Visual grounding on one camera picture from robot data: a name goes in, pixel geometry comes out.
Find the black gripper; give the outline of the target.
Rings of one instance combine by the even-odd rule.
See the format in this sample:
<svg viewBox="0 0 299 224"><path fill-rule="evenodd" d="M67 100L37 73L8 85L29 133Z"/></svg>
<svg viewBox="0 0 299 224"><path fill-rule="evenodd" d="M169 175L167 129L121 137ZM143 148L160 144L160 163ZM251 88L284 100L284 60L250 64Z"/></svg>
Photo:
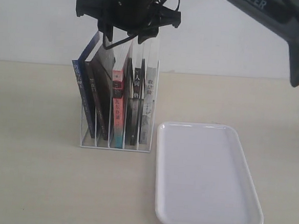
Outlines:
<svg viewBox="0 0 299 224"><path fill-rule="evenodd" d="M142 44L154 38L162 26L179 27L179 5L166 7L167 0L76 0L76 15L97 20L97 29L108 41L113 40L114 28L126 31L121 42L137 39Z"/></svg>

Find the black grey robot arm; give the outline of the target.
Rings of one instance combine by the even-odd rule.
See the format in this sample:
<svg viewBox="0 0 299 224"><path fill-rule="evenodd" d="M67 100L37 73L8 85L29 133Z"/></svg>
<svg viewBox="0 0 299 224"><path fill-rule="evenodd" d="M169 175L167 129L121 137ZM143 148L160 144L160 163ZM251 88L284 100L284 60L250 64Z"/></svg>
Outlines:
<svg viewBox="0 0 299 224"><path fill-rule="evenodd" d="M162 26L180 26L181 12L170 9L168 0L76 0L78 17L97 20L97 29L106 40L113 29L126 31L123 42L140 43L156 37ZM299 86L299 0L226 0L282 38L288 45L290 84Z"/></svg>

